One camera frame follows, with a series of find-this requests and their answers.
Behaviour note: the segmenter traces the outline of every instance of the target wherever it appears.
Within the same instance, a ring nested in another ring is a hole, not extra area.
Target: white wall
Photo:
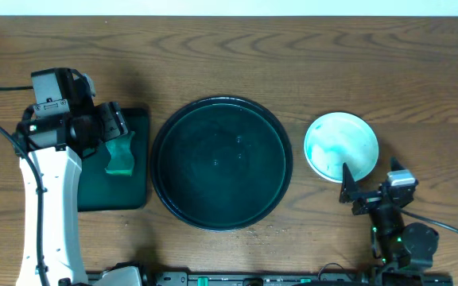
[[[458,16],[458,0],[0,0],[0,15]]]

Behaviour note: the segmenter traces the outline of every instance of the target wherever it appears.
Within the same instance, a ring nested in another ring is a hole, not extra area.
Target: wood grain surface
[[[361,116],[378,136],[379,163],[364,185],[376,187],[395,155],[420,180],[407,210],[458,227],[458,18],[0,17],[0,86],[28,85],[30,72],[52,67],[93,78],[95,103],[149,107],[151,141],[183,105],[229,94],[271,110],[293,146],[284,199],[243,230],[187,226],[150,182],[141,210],[80,214],[88,270],[133,258],[151,269],[210,272],[372,263],[369,218],[339,204],[340,186],[317,176],[303,154],[310,123],[334,110]],[[2,126],[13,130],[33,100],[32,91],[1,92]],[[14,284],[21,265],[23,189],[0,136],[0,285]],[[432,270],[458,284],[458,236],[439,233]]]

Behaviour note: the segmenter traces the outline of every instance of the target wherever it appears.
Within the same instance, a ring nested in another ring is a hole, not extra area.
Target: green tray
[[[135,165],[132,176],[112,176],[105,172],[111,155],[105,145],[83,160],[77,207],[79,211],[131,210],[146,204],[146,162],[148,157],[149,117],[140,108],[122,109],[129,130],[135,132],[130,143]]]

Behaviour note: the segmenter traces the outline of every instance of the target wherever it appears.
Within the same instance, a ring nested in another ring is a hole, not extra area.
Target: small white plate
[[[310,167],[336,183],[342,183],[344,162],[355,180],[368,175],[378,163],[374,131],[361,118],[344,112],[319,117],[307,131],[303,148]]]

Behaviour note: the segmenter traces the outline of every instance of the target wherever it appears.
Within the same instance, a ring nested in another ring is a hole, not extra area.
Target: green sponge
[[[130,142],[135,132],[130,131],[114,140],[108,141],[105,146],[109,150],[111,160],[105,172],[113,176],[132,176],[134,171],[134,155],[130,151]]]

